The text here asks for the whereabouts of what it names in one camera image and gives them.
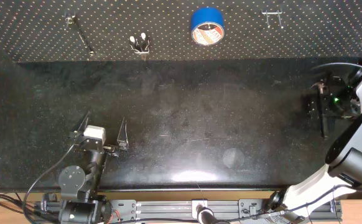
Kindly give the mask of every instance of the roll of tape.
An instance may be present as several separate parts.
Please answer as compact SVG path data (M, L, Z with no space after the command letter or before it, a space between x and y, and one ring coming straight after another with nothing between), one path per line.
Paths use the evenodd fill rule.
M204 46L217 44L224 37L224 19L217 9L197 10L191 18L192 39Z

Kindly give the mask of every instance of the pegboard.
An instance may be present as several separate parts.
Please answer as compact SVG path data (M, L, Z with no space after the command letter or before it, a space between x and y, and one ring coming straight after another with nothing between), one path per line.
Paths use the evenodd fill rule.
M191 38L190 18L214 7L225 19L223 40L209 47ZM281 10L270 16L261 11ZM65 29L76 13L96 54L90 56L78 31ZM362 57L362 0L44 0L0 1L0 47L15 62L141 60L128 44L145 32L147 60Z

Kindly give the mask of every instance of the black table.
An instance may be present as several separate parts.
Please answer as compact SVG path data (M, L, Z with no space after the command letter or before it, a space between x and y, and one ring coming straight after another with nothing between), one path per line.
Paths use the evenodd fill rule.
M324 165L329 139L307 116L309 68L353 58L149 62L0 61L0 191L25 191L67 150L71 128L91 125L114 144L122 118L130 149L108 158L101 190L274 189ZM85 162L72 152L37 191Z

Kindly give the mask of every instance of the black tabletop surface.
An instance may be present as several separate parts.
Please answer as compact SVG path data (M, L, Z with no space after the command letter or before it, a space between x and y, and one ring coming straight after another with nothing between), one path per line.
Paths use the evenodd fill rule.
M0 190L25 191L67 150L88 111L114 144L123 117L130 149L109 157L102 190L278 188L324 165L330 144L303 96L324 62L353 58L150 62L0 61ZM38 191L86 162L72 152Z

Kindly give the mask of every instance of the blue tape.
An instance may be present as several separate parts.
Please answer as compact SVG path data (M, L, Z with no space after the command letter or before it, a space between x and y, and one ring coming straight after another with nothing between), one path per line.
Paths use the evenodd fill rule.
M221 12L211 7L201 8L197 10L191 18L191 34L194 41L196 40L193 38L193 31L200 25L207 23L217 24L224 33L224 19Z

